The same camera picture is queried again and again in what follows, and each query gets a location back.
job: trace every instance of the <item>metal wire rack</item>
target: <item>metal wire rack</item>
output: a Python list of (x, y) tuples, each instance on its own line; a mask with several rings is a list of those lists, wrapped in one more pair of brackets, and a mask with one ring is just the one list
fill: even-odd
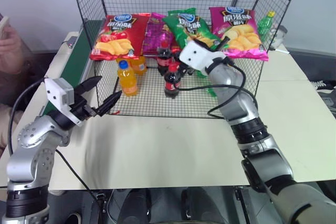
[[(125, 13), (157, 12), (166, 14), (168, 10), (196, 7), (196, 14), (211, 24), (209, 7), (237, 6), (255, 10), (256, 22), (269, 10), (274, 10), (274, 27), (277, 29), (291, 0), (77, 0), (84, 30), (91, 47), (106, 15)], [(264, 46), (269, 48), (275, 34), (269, 34)], [(235, 60), (247, 76), (245, 88), (256, 93), (263, 67), (263, 62), (250, 59)], [(140, 92), (135, 97), (122, 96), (117, 106), (111, 111), (123, 115), (170, 116), (183, 118), (209, 118), (206, 112), (217, 105), (215, 98), (206, 90), (180, 92), (173, 100), (166, 98), (163, 92), (163, 78), (156, 70), (156, 63), (149, 59), (147, 73), (138, 77)], [(115, 62), (101, 61), (94, 63), (95, 73), (103, 78), (97, 86), (99, 104), (113, 91), (119, 90), (117, 65)], [(182, 80), (185, 88), (209, 84), (207, 79), (186, 76)]]

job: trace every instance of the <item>green chip bag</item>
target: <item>green chip bag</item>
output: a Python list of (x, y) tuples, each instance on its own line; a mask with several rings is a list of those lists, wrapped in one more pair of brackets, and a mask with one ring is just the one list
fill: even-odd
[(181, 13), (188, 13), (188, 14), (196, 15), (196, 8), (193, 7), (193, 8), (189, 8), (189, 9), (186, 9), (186, 10), (169, 10), (168, 11), (168, 16), (179, 15)]
[(162, 19), (175, 36), (178, 45), (183, 49), (190, 40), (197, 39), (215, 49), (220, 43), (216, 35), (210, 32), (206, 22), (194, 14), (181, 13)]

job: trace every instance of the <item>gray wall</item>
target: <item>gray wall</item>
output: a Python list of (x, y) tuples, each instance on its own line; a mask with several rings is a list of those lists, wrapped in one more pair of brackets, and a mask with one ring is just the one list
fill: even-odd
[[(10, 16), (32, 51), (57, 50), (81, 24), (76, 0), (0, 0), (0, 12)], [(283, 24), (286, 46), (335, 53), (335, 0), (293, 0)]]

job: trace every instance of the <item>white tabletop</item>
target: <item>white tabletop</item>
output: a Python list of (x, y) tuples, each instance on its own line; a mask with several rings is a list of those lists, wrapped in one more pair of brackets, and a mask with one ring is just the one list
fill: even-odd
[[(261, 119), (298, 182), (334, 179), (336, 120), (290, 55), (273, 51), (269, 58), (257, 92)], [(58, 77), (66, 60), (59, 53), (48, 76)], [(93, 93), (88, 100), (97, 105)], [(41, 85), (18, 129), (45, 102)], [(69, 146), (59, 150), (92, 189), (245, 185), (236, 142), (222, 120), (104, 116), (75, 128)], [(7, 160), (8, 151), (0, 160), (2, 174)], [(49, 189), (83, 189), (58, 155)]]

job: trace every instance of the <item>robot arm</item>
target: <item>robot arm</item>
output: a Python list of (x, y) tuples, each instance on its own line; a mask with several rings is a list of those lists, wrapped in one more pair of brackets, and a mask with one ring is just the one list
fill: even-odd
[[(227, 64), (222, 52), (210, 51), (195, 41), (182, 50), (180, 60), (206, 73), (214, 85), (240, 86), (243, 82), (242, 74)], [(219, 104), (236, 92), (230, 88), (214, 91)], [(241, 91), (219, 109), (238, 141), (249, 183), (269, 195), (285, 223), (336, 223), (336, 204), (316, 189), (294, 181), (290, 165), (267, 132), (250, 95)]]
[(37, 118), (23, 128), (18, 146), (7, 164), (6, 215), (2, 223), (46, 223), (48, 185), (54, 165), (55, 150), (69, 144), (69, 130), (92, 116), (103, 116), (118, 101), (121, 91), (109, 96), (96, 108), (81, 96), (97, 85), (93, 77), (75, 89), (64, 79), (45, 79), (48, 99), (58, 109)]

